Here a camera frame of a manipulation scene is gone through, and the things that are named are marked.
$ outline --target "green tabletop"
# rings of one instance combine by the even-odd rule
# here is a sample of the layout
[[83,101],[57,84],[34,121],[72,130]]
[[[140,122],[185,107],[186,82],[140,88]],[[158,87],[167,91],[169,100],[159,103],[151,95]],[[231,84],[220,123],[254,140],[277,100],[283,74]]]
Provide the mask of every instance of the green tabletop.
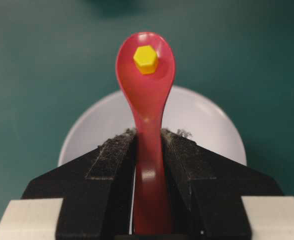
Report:
[[175,84],[221,106],[248,165],[294,195],[294,1],[0,0],[0,218],[119,89],[117,51],[141,31],[168,40]]

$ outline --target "white disc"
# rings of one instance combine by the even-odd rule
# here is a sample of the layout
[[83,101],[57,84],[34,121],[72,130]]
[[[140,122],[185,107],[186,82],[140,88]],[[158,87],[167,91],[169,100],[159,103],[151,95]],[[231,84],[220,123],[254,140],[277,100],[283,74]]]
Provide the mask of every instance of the white disc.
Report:
[[[62,145],[58,165],[97,148],[108,138],[135,127],[131,109],[121,91],[92,105],[70,129]],[[176,133],[190,132],[197,145],[246,165],[243,141],[224,111],[208,98],[173,86],[165,106],[162,127]]]

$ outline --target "white block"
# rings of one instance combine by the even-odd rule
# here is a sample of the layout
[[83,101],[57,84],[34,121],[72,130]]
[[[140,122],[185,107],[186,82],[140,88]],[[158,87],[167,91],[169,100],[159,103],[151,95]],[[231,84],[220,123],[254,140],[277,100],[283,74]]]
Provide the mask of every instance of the white block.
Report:
[[0,221],[0,240],[55,240],[62,198],[11,200]]
[[294,196],[242,196],[252,240],[294,240]]

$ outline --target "plastic spoon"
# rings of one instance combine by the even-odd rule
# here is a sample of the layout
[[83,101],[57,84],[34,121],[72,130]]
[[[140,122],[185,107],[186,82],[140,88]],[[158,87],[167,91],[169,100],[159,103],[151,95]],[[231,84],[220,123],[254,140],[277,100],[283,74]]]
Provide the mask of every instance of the plastic spoon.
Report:
[[[137,48],[147,45],[152,46],[158,56],[157,68],[152,74],[142,74],[133,60]],[[153,32],[139,32],[122,44],[115,70],[120,88],[131,107],[138,136],[134,233],[169,234],[173,221],[160,130],[165,103],[175,78],[175,58],[169,44],[161,36]]]

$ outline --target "yellow hexagonal object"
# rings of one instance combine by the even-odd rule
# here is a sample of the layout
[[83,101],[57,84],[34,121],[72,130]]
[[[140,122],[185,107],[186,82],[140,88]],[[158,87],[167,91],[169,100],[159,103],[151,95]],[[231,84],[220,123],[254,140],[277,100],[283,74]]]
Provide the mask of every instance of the yellow hexagonal object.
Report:
[[141,74],[153,74],[158,65],[158,56],[152,46],[139,46],[133,55],[133,60]]

